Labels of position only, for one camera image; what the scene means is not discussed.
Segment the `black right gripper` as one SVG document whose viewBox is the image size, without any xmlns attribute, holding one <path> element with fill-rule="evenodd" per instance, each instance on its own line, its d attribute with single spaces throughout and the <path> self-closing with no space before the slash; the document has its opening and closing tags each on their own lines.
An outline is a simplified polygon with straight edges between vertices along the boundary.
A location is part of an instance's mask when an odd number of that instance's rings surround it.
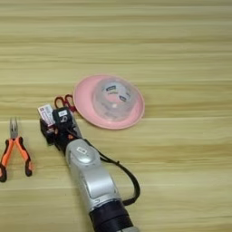
<svg viewBox="0 0 232 232">
<path fill-rule="evenodd" d="M 48 129 L 47 123 L 43 119 L 40 119 L 40 129 L 47 143 L 54 145 L 62 153 L 66 152 L 66 148 L 71 141 L 82 137 L 78 127 L 64 130 L 58 130 L 57 128 Z"/>
</svg>

